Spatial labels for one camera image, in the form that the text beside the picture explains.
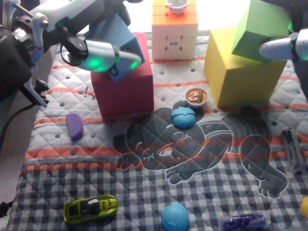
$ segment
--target quilted blanket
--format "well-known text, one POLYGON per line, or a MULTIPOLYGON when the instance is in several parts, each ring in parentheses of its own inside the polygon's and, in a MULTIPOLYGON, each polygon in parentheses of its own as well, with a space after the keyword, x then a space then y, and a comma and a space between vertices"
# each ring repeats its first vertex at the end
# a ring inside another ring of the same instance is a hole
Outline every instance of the quilted blanket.
POLYGON ((204 74, 207 41, 198 37, 193 61, 152 61, 152 113, 109 118, 100 115, 90 73, 66 66, 58 51, 50 103, 37 114, 8 230, 161 230, 164 208, 177 202, 192 231, 217 231, 219 217, 252 212, 264 213, 272 230, 308 230, 300 211, 308 176, 291 171, 281 138, 295 130, 307 156, 308 103, 292 62, 269 102, 218 109, 204 74), (208 101, 195 110, 192 128, 178 129, 172 110, 185 105, 193 87, 203 88, 208 101), (77 142, 68 113, 84 124, 77 142), (113 220, 65 224, 65 203, 103 194, 118 200, 113 220))

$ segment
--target blue round object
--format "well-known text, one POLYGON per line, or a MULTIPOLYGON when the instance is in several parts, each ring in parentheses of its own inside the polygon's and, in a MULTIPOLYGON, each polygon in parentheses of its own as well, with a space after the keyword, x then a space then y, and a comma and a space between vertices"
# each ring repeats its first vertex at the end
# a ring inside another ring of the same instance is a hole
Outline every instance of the blue round object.
POLYGON ((182 129, 191 128, 196 122, 196 113, 189 107, 179 107, 171 114, 173 124, 182 129))
POLYGON ((189 225, 188 212, 180 203, 169 205, 162 214, 162 226, 167 231, 185 231, 189 225))

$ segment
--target purple object in plastic wrapper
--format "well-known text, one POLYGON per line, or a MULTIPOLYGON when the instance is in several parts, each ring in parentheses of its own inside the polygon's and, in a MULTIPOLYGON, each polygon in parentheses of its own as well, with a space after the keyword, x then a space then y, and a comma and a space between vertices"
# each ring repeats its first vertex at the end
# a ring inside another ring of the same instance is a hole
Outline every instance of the purple object in plastic wrapper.
POLYGON ((224 217, 218 222, 219 231, 262 231, 267 223, 263 213, 224 217))

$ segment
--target toy car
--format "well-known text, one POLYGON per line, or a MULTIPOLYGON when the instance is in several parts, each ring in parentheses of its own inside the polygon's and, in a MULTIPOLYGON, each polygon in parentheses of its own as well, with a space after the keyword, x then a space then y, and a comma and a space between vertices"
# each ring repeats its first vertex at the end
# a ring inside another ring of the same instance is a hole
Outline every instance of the toy car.
POLYGON ((112 195, 82 199, 64 205, 64 221, 77 224, 98 218, 114 217, 117 213, 117 200, 112 195))

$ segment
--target green cube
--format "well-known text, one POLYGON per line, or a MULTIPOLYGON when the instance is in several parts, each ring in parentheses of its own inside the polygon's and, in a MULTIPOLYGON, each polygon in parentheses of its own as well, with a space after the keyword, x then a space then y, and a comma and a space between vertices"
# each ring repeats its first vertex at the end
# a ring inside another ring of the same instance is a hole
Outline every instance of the green cube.
POLYGON ((250 0, 249 8, 241 18, 233 43, 232 54, 268 63, 259 47, 272 38, 289 34, 290 14, 282 7, 259 0, 250 0))

